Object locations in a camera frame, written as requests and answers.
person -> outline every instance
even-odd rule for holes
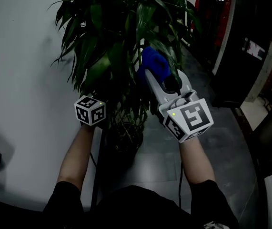
[[[191,215],[173,201],[136,186],[113,192],[104,197],[94,210],[84,213],[80,196],[93,132],[93,127],[83,125],[63,160],[57,184],[43,212],[48,228],[239,227],[215,182],[213,168],[197,137],[180,144],[182,165],[192,193]]]

black sleeve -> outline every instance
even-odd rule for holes
[[[191,213],[202,225],[209,222],[223,224],[230,229],[239,228],[224,194],[214,181],[192,184]]]
[[[83,207],[81,192],[70,182],[56,184],[43,214],[45,222],[53,228],[74,228],[80,223]]]

gray tile floor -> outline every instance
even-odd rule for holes
[[[207,73],[184,47],[182,52],[183,69],[198,96],[206,99],[215,122],[200,136],[201,144],[212,163],[219,188],[240,221],[241,228],[249,228],[256,220],[258,191],[246,141],[231,110],[212,107],[215,94]],[[150,114],[145,125],[144,141],[133,165],[125,174],[108,184],[106,193],[128,185],[137,185],[155,191],[178,205],[180,164],[177,141],[162,127],[158,118]],[[181,207],[191,212],[191,191],[184,176]]]

forearm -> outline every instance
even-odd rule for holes
[[[206,180],[215,181],[212,165],[197,137],[180,144],[180,155],[184,173],[189,183],[198,184]]]
[[[74,138],[60,167],[58,182],[68,181],[80,191],[86,175],[94,128],[83,125]]]

white marker cube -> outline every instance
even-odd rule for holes
[[[167,111],[163,124],[180,142],[204,133],[214,124],[204,99]]]
[[[106,104],[91,97],[82,96],[74,103],[76,117],[87,125],[94,125],[106,118]]]

